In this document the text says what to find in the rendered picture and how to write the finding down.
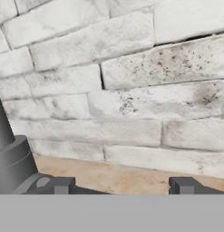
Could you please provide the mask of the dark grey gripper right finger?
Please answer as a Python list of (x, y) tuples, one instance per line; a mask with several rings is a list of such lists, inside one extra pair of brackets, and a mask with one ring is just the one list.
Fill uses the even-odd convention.
[(224, 191), (202, 185), (192, 177), (170, 177), (169, 178), (170, 194), (224, 194)]

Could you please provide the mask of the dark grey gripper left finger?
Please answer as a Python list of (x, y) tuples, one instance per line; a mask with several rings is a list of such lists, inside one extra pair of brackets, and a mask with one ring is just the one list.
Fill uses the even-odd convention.
[(25, 180), (15, 194), (71, 194), (75, 190), (75, 177), (54, 177), (36, 173)]

